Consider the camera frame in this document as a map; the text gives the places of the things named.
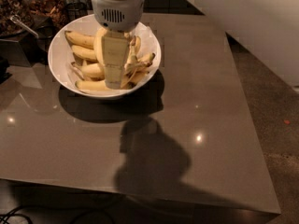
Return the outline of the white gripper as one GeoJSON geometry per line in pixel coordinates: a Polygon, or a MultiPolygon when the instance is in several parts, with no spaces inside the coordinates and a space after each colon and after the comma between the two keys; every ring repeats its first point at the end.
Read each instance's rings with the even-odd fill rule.
{"type": "Polygon", "coordinates": [[[144,0],[91,0],[98,23],[108,30],[102,38],[102,56],[106,86],[121,87],[124,65],[129,54],[129,39],[124,33],[135,29],[141,20],[144,0]]]}

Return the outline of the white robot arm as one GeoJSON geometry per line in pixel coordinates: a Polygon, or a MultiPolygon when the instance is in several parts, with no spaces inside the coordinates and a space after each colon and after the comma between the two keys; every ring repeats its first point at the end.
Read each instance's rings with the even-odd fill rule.
{"type": "MultiPolygon", "coordinates": [[[[299,88],[299,0],[186,0],[295,91],[299,88]]],[[[92,0],[97,21],[128,30],[144,0],[92,0]]]]}

